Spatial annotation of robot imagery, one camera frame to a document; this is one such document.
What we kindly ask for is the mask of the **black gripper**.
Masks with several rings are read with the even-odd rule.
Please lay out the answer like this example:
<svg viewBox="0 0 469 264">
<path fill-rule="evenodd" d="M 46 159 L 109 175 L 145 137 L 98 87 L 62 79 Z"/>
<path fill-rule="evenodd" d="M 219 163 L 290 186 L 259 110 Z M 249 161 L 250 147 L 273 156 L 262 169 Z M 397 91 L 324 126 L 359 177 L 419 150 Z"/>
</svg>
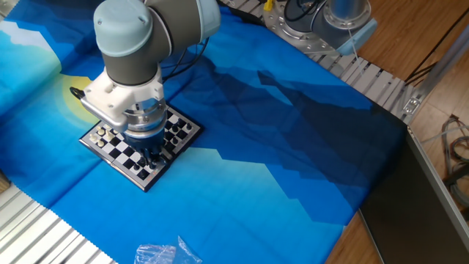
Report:
<svg viewBox="0 0 469 264">
<path fill-rule="evenodd" d="M 140 159 L 137 161 L 139 166 L 149 164 L 150 169 L 155 169 L 159 164 L 169 165 L 172 163 L 172 152 L 163 147 L 164 133 L 164 129 L 144 132 L 127 130 L 124 132 L 125 142 L 140 155 Z"/>
</svg>

